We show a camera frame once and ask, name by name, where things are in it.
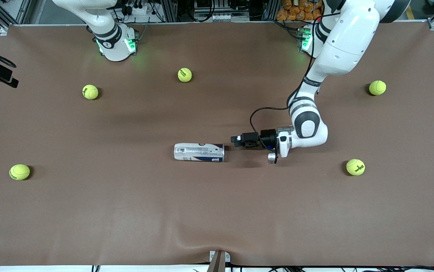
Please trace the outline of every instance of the brown table surface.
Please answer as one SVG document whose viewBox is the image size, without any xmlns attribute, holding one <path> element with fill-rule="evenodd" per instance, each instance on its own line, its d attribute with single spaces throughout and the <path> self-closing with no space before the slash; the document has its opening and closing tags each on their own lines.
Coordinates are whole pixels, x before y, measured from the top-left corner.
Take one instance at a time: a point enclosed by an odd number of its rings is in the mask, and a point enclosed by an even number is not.
<svg viewBox="0 0 434 272">
<path fill-rule="evenodd" d="M 179 142 L 230 144 L 282 107 L 308 57 L 274 24 L 149 26 L 108 62 L 83 27 L 11 27 L 0 54 L 0 265 L 179 264 L 223 249 L 238 265 L 434 265 L 434 31 L 381 25 L 317 105 L 326 144 L 182 162 Z M 176 77 L 181 67 L 190 83 Z M 364 85 L 387 83 L 372 97 Z M 81 89 L 94 84 L 98 100 Z M 258 129 L 290 125 L 286 112 Z M 343 162 L 360 158 L 360 177 Z M 33 168 L 13 181 L 15 164 Z"/>
</svg>

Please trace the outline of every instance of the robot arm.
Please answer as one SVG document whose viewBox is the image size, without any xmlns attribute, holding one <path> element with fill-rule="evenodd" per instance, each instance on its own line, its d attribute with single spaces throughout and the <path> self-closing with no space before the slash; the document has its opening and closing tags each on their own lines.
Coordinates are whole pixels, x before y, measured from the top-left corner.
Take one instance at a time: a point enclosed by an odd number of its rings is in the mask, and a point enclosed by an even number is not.
<svg viewBox="0 0 434 272">
<path fill-rule="evenodd" d="M 372 0 L 347 0 L 341 8 L 338 22 L 321 53 L 288 102 L 294 129 L 290 133 L 281 131 L 278 134 L 281 157 L 286 157 L 290 148 L 312 147 L 326 142 L 328 127 L 314 102 L 315 93 L 326 76 L 347 74 L 360 61 L 380 22 L 380 14 L 374 6 Z M 281 140 L 282 136 L 286 136 L 285 141 Z"/>
<path fill-rule="evenodd" d="M 405 8 L 409 6 L 410 0 L 375 0 L 374 2 L 375 9 L 380 14 L 380 23 L 391 23 L 402 15 Z M 321 48 L 326 42 L 326 39 L 330 35 L 331 30 L 335 27 L 335 24 L 338 21 L 339 15 L 332 14 L 336 14 L 338 11 L 343 10 L 345 3 L 345 0 L 324 0 L 324 17 L 321 19 L 319 24 L 314 28 L 312 25 L 304 27 L 312 33 L 312 38 L 314 38 L 314 52 L 312 52 L 310 42 L 303 44 L 301 48 L 308 55 L 313 55 L 313 57 L 318 56 Z"/>
<path fill-rule="evenodd" d="M 273 151 L 268 156 L 268 162 L 272 164 L 277 162 L 278 152 L 281 157 L 287 157 L 291 148 L 324 144 L 328 138 L 328 127 L 321 119 L 315 103 L 315 94 L 319 91 L 321 83 L 329 75 L 340 76 L 349 73 L 367 50 L 380 21 L 387 16 L 396 2 L 400 2 L 400 5 L 394 7 L 394 10 L 401 9 L 403 12 L 408 6 L 409 0 L 407 1 L 340 1 L 339 17 L 330 16 L 336 19 L 333 29 L 324 39 L 322 48 L 318 50 L 316 60 L 302 84 L 288 100 L 293 125 L 261 131 L 261 136 L 257 133 L 244 133 L 232 137 L 234 146 L 254 147 L 261 142 L 264 148 Z"/>
<path fill-rule="evenodd" d="M 108 60 L 119 62 L 136 53 L 138 33 L 125 24 L 116 23 L 107 8 L 117 0 L 53 0 L 81 18 L 96 36 L 99 51 Z"/>
</svg>

